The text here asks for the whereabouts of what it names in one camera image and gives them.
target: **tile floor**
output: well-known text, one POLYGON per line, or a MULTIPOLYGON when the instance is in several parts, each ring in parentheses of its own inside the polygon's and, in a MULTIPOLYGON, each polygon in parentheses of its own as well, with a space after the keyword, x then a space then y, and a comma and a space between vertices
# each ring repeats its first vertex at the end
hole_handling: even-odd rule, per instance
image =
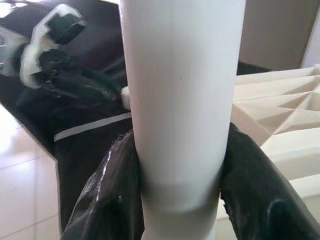
POLYGON ((0 240, 58 240, 56 163, 0 105, 0 240))

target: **white plastic pipe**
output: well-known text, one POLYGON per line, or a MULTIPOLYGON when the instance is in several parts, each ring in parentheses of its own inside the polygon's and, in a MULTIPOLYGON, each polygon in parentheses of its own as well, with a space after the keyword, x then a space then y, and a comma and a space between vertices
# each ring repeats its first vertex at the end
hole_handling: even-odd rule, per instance
POLYGON ((121 0, 144 240, 212 240, 245 0, 121 0))

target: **pvc pipe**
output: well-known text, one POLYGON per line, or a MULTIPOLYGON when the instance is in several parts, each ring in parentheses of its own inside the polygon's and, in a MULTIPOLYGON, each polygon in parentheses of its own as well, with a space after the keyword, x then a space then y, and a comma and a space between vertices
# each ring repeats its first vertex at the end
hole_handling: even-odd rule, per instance
POLYGON ((245 0, 122 0, 143 240, 214 238, 245 0))

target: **white pipe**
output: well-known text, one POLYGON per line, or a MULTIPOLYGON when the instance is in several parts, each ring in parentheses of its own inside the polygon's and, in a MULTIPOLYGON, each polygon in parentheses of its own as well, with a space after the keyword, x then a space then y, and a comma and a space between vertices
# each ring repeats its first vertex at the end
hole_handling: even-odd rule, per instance
POLYGON ((245 0, 121 0, 144 240, 213 239, 245 0))

